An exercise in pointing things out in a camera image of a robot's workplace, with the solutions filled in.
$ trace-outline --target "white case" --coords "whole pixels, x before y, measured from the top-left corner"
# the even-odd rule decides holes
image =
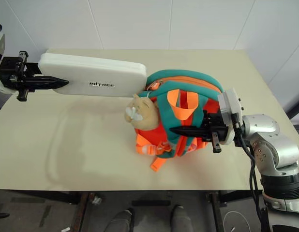
[[[69,81],[54,89],[62,94],[132,97],[147,79],[143,64],[112,59],[44,53],[38,66],[44,76]]]

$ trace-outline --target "beige table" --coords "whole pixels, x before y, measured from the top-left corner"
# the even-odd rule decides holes
[[[299,146],[299,136],[242,51],[52,50],[140,62],[148,74],[188,69],[234,87],[245,114],[264,113]],[[152,157],[135,152],[135,133],[124,121],[130,99],[30,93],[12,96],[0,111],[0,189],[143,190],[248,189],[250,161],[241,148],[212,147],[170,159],[155,173]]]

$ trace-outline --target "floor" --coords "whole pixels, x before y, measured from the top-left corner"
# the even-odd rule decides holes
[[[102,203],[88,204],[82,232],[103,232],[112,217],[135,200],[168,200],[171,205],[134,207],[134,232],[169,232],[170,212],[175,204],[184,205],[195,232],[215,231],[211,204],[203,191],[110,191],[98,195]],[[10,213],[8,218],[0,219],[0,232],[60,232],[71,227],[75,210],[75,205],[0,190],[0,212]],[[250,231],[260,231],[252,199],[229,203],[221,213],[222,218],[226,216],[226,232],[248,232],[246,220]]]

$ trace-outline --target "plush cat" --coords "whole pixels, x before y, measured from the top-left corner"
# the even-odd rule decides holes
[[[159,126],[159,112],[157,106],[147,97],[134,94],[125,112],[125,119],[134,128],[150,131]]]

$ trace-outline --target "backpack handle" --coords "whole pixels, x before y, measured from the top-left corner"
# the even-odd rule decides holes
[[[187,91],[187,109],[177,107],[177,101],[179,98],[179,89],[168,91],[167,99],[174,113],[174,116],[179,120],[186,120],[194,112],[199,104],[199,95],[195,92]]]

